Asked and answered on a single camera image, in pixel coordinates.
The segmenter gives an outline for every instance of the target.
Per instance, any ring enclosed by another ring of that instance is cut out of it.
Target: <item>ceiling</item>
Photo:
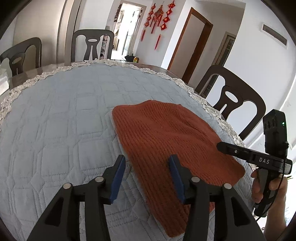
[[[195,1],[224,3],[224,4],[236,6],[239,8],[245,8],[245,6],[246,6],[245,0],[241,0],[241,1],[238,1],[238,0],[195,0]]]

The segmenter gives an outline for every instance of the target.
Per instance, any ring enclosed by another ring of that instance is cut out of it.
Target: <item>brown door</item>
[[[205,48],[213,25],[191,8],[168,70],[188,83]]]

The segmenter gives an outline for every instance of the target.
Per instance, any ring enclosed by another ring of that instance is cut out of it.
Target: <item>orange knitted cloth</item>
[[[181,105],[145,101],[112,111],[116,131],[141,183],[147,204],[169,237],[185,232],[189,206],[175,193],[168,158],[177,154],[181,165],[205,182],[234,185],[244,168],[216,148],[219,136],[201,118]]]

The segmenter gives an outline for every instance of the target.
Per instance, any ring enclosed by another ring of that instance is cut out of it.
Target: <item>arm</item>
[[[262,192],[260,192],[260,184],[257,177],[257,171],[253,171],[251,177],[255,178],[252,187],[252,199],[254,202],[259,203],[263,198]],[[276,190],[281,181],[281,176],[272,180],[269,184],[270,190]],[[287,178],[283,178],[281,187],[278,191],[276,199],[273,205],[270,207],[267,213],[267,221],[264,229],[264,236],[267,241],[276,241],[286,228],[285,221],[285,201],[288,187]]]

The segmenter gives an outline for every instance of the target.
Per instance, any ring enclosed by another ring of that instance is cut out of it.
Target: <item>air vent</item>
[[[272,28],[270,28],[270,27],[266,26],[265,24],[263,24],[262,30],[269,33],[271,36],[275,37],[277,40],[279,40],[281,43],[283,43],[285,46],[287,46],[287,39],[285,39],[278,32],[274,31]]]

